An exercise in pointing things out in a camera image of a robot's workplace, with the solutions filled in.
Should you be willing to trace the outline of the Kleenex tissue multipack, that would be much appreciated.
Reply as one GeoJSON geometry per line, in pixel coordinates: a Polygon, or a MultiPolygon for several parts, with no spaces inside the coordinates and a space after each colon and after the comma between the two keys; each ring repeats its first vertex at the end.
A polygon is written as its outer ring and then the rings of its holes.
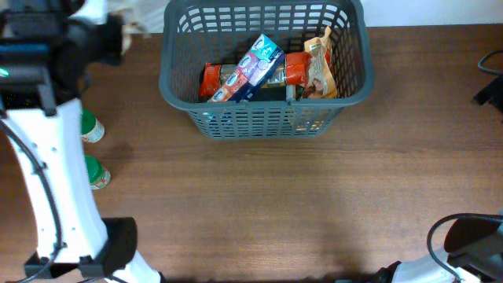
{"type": "Polygon", "coordinates": [[[284,62],[285,52],[261,34],[210,102],[248,101],[284,62]]]}

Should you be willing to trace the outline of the spaghetti packet red ends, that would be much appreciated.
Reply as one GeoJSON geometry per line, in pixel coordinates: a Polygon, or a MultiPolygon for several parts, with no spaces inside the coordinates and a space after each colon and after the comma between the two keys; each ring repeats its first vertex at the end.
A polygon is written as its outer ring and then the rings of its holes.
{"type": "MultiPolygon", "coordinates": [[[[262,88],[275,88],[287,85],[304,85],[311,55],[307,52],[288,53],[281,64],[262,88]]],[[[235,65],[206,63],[199,78],[199,97],[208,99],[233,73],[235,65]]]]}

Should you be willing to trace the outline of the orange Nescafe coffee pouch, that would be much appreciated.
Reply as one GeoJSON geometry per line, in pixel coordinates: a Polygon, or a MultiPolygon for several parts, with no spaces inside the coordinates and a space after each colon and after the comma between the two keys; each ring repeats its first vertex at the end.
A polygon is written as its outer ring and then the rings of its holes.
{"type": "Polygon", "coordinates": [[[307,69],[307,82],[302,98],[336,98],[338,90],[333,77],[332,29],[326,27],[322,37],[305,41],[304,49],[311,55],[307,69]]]}

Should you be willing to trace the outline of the brown snack pouch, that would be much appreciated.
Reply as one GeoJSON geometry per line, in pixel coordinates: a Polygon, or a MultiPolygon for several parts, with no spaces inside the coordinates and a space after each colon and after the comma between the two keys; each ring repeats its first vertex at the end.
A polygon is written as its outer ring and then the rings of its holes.
{"type": "Polygon", "coordinates": [[[150,38],[163,30],[164,10],[170,0],[108,0],[108,11],[123,20],[124,55],[131,47],[133,35],[150,38]]]}

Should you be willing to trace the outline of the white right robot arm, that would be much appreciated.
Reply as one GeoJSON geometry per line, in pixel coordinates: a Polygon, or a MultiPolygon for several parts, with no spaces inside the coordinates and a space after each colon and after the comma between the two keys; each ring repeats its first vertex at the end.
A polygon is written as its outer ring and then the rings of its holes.
{"type": "Polygon", "coordinates": [[[428,231],[428,254],[412,262],[380,269],[372,282],[469,283],[502,281],[502,213],[458,213],[437,221],[428,231]],[[443,246],[435,250],[436,230],[452,222],[443,246]]]}

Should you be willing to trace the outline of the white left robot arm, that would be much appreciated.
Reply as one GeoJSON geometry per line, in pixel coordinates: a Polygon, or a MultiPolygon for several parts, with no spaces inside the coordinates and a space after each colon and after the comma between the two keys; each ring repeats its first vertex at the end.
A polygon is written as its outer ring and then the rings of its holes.
{"type": "Polygon", "coordinates": [[[1,129],[23,172],[38,245],[25,281],[79,270],[88,281],[161,282],[141,257],[131,217],[103,218],[81,138],[79,80],[118,65],[123,22],[104,1],[8,2],[1,12],[1,129]]]}

